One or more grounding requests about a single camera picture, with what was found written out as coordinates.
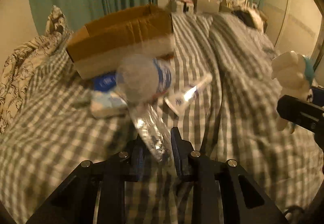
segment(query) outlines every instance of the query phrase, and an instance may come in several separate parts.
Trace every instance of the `storage box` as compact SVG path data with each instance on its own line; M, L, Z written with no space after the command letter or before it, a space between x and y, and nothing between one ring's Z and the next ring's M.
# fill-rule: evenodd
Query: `storage box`
M67 53L83 79L115 71L130 54L173 56L171 14L155 5L129 8L84 25L67 44Z

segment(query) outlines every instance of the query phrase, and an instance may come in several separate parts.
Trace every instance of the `plaid bedding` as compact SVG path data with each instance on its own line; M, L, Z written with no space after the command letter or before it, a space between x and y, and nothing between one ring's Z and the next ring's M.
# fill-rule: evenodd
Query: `plaid bedding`
M236 159L281 210L307 206L323 180L323 154L309 131L276 130L281 88L270 78L275 53L268 38L230 14L174 14L173 23L174 90L206 72L213 81L182 118L158 100L153 107L166 125L178 126L212 159ZM58 47L36 69L20 113L0 136L0 200L18 224L81 161L105 160L136 137L128 116L94 119L78 104L91 87ZM126 184L127 222L190 223L192 184L180 185L153 159L146 170L147 181Z

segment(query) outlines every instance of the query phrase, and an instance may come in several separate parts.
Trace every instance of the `silver screw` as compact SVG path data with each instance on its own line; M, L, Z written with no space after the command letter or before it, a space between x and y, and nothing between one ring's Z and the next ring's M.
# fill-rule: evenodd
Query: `silver screw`
M234 159L229 160L227 163L231 167L235 167L238 165L238 162L236 162Z
M192 151L192 152L190 153L190 155L191 155L192 157L199 157L199 156L200 156L200 153L199 153L198 151Z
M118 156L119 156L120 158L126 158L126 157L128 156L128 152L126 152L126 151L120 152L120 153L118 154Z
M91 165L91 162L89 160L84 160L81 162L82 167L89 167Z

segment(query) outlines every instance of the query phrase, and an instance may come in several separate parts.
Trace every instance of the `white plush toy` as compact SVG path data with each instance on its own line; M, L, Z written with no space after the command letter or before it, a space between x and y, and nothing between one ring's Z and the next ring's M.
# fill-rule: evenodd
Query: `white plush toy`
M282 86L280 97L289 95L306 101L314 77L308 58L294 51L286 52L272 60L272 79ZM277 129L282 131L288 121L278 117Z

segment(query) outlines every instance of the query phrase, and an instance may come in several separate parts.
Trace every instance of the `bed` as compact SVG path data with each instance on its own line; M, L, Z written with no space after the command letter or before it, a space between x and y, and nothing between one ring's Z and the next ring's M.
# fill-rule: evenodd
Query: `bed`
M159 99L153 107L168 128L177 126L195 150L219 161L235 159L280 210L305 208L322 181L323 152L313 134L276 129L281 87L271 79L276 56L268 37L228 13L173 14L171 66L179 90L213 75L184 117ZM128 115L95 119L82 80L65 51L72 35L53 6L46 32L18 47L6 61L0 87L0 201L17 224L83 160L99 162L137 135ZM180 185L152 159L150 178L127 183L128 223L190 223L192 185Z

